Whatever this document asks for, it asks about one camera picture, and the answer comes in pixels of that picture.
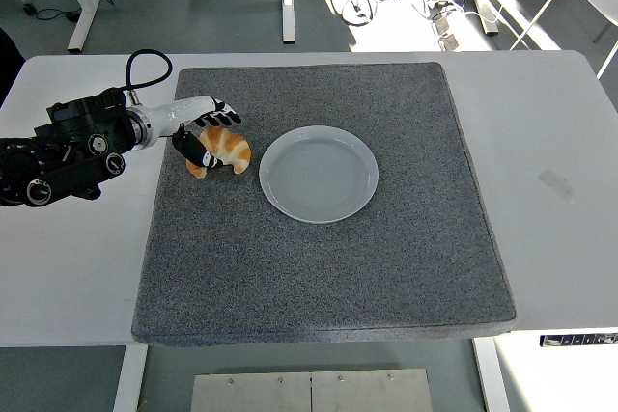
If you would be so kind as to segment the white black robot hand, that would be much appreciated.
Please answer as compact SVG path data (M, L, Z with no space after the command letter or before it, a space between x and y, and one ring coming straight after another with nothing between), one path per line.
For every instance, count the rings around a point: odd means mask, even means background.
M223 162L212 154L185 126L191 122L200 127L207 124L239 124L238 113L227 103L211 96L195 96L175 100L168 105L148 111L149 147L161 137L170 137L173 147L194 165L202 168L222 166Z

